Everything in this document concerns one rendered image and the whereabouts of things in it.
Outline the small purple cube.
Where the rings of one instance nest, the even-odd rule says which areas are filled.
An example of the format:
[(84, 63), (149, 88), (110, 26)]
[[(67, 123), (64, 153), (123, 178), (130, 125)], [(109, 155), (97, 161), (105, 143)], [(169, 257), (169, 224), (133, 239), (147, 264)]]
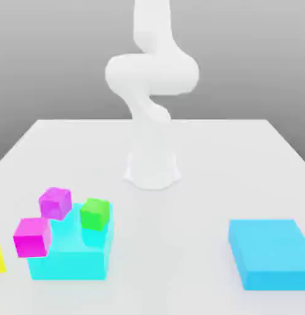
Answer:
[(38, 201), (41, 216), (52, 220), (62, 221), (72, 209), (69, 189), (48, 188)]

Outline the large cyan box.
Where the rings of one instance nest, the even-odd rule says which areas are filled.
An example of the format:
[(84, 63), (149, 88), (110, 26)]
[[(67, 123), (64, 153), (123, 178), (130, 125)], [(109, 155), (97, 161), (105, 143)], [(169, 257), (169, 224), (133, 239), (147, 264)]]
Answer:
[(81, 204), (62, 221), (52, 220), (52, 243), (46, 257), (28, 258), (33, 280), (104, 280), (114, 235), (113, 207), (103, 231), (81, 227)]

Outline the large blue box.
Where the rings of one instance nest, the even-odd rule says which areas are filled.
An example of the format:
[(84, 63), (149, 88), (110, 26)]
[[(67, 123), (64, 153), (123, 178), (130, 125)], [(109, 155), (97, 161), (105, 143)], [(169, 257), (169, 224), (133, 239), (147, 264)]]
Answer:
[(245, 290), (305, 290), (305, 237), (294, 220), (231, 220), (228, 240)]

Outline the small green cube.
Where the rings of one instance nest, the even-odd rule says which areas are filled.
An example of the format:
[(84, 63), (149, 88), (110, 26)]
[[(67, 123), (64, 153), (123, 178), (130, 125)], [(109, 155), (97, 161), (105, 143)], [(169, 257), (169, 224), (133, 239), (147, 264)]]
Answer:
[(81, 226), (102, 231), (110, 219), (110, 203), (106, 200), (88, 198), (80, 209)]

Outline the small magenta cube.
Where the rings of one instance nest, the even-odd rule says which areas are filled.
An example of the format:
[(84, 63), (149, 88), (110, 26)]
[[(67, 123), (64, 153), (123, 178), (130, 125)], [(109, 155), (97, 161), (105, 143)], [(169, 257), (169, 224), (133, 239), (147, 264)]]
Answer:
[(13, 240), (19, 258), (46, 257), (52, 242), (51, 224), (47, 218), (22, 218)]

